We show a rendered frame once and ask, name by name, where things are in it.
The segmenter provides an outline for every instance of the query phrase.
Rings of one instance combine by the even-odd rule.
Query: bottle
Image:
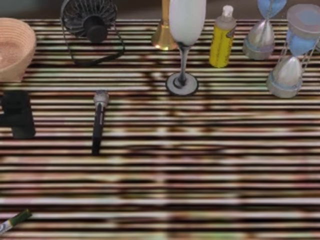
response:
[[[233,12],[234,8],[226,5],[223,7],[222,16],[215,20],[209,62],[216,68],[223,68],[229,64],[237,26]]]

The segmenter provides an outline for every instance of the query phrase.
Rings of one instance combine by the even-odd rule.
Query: yellow liquid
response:
[[[223,68],[229,64],[229,57],[235,37],[235,28],[223,30],[214,27],[214,38],[210,49],[210,64],[216,68]]]

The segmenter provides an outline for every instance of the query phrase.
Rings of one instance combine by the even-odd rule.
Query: microphone head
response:
[[[98,104],[102,104],[104,107],[106,107],[109,102],[109,94],[104,90],[96,91],[93,100],[95,106],[97,106]]]

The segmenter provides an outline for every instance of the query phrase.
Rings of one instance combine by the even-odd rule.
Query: champagne flute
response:
[[[193,95],[199,87],[198,80],[186,73],[191,47],[200,37],[206,20],[207,0],[170,0],[169,26],[181,55],[181,72],[171,75],[167,90],[178,96]]]

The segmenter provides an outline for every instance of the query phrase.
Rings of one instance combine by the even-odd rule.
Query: straw hat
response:
[[[37,38],[24,21],[0,18],[0,82],[21,82],[35,55]]]

